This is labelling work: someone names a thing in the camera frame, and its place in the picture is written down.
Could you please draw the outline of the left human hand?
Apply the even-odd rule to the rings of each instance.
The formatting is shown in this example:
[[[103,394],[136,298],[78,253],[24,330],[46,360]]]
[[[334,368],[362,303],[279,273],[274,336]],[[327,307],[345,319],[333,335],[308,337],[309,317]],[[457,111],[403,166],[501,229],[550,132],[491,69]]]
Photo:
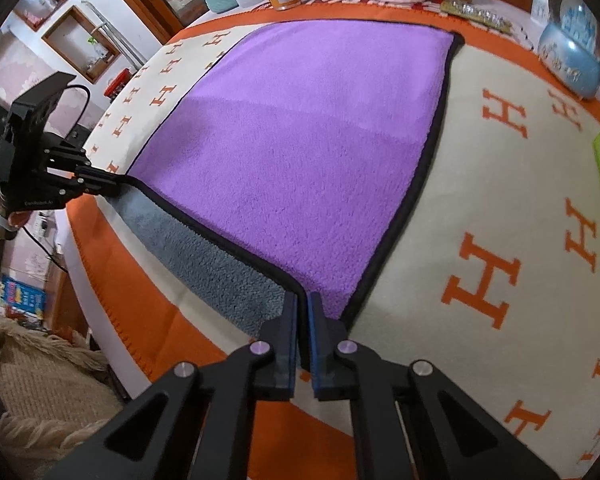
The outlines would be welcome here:
[[[8,224],[12,229],[19,230],[27,224],[31,216],[31,211],[12,212],[8,217]]]

